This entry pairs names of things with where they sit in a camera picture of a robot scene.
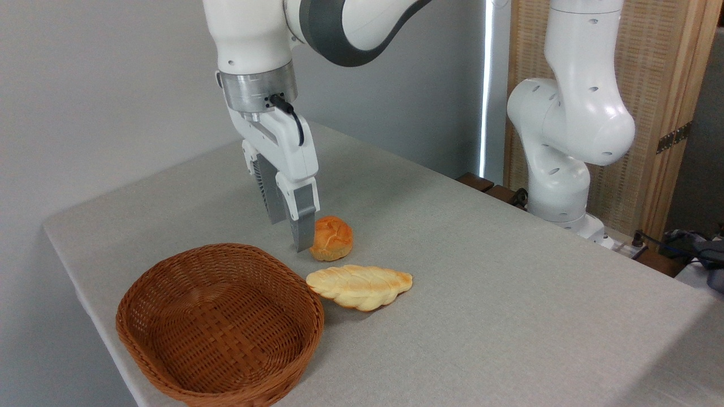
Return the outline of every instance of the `light strip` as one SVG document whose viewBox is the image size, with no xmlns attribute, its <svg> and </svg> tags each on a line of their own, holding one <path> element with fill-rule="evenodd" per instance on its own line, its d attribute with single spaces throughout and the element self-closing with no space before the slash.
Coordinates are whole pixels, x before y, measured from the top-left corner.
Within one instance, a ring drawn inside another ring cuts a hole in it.
<svg viewBox="0 0 724 407">
<path fill-rule="evenodd" d="M 491 66 L 493 48 L 493 17 L 495 14 L 494 0 L 485 1 L 485 36 L 483 50 L 483 94 L 482 94 L 482 123 L 480 126 L 480 169 L 478 175 L 485 178 L 485 144 L 488 139 L 488 105 L 490 103 Z"/>
</svg>

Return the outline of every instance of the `leaf-shaped bread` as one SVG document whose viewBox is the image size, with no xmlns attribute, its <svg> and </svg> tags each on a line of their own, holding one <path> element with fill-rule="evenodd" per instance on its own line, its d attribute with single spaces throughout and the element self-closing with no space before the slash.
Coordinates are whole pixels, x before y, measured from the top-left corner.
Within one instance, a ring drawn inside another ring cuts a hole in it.
<svg viewBox="0 0 724 407">
<path fill-rule="evenodd" d="M 315 293 L 345 308 L 372 311 L 395 300 L 412 287 L 412 275 L 380 267 L 348 264 L 330 267 L 307 276 Z"/>
</svg>

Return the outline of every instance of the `brown basket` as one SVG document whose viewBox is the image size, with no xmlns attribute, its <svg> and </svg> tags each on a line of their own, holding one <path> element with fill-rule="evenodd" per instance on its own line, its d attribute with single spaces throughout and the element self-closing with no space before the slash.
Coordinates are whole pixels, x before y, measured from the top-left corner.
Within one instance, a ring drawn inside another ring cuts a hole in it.
<svg viewBox="0 0 724 407">
<path fill-rule="evenodd" d="M 118 305 L 121 342 L 151 383 L 192 407 L 270 406 L 319 344 L 319 297 L 259 248 L 195 248 L 144 273 Z"/>
</svg>

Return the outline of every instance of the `white wall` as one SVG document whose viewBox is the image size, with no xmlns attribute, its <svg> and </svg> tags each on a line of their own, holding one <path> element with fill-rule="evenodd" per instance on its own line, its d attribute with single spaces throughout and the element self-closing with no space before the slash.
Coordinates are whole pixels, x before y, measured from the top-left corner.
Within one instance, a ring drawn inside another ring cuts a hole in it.
<svg viewBox="0 0 724 407">
<path fill-rule="evenodd" d="M 297 110 L 474 172 L 481 8 L 433 1 L 366 67 L 296 49 Z M 215 61 L 198 0 L 0 0 L 0 407 L 133 404 L 41 223 L 235 140 Z"/>
</svg>

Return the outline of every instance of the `round bun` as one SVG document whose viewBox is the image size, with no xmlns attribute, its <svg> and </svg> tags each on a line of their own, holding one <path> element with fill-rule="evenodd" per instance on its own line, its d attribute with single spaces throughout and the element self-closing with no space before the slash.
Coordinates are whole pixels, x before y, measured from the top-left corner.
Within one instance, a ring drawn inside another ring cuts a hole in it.
<svg viewBox="0 0 724 407">
<path fill-rule="evenodd" d="M 352 250 L 352 228 L 338 217 L 323 217 L 314 224 L 314 246 L 309 249 L 319 261 L 334 261 Z"/>
</svg>

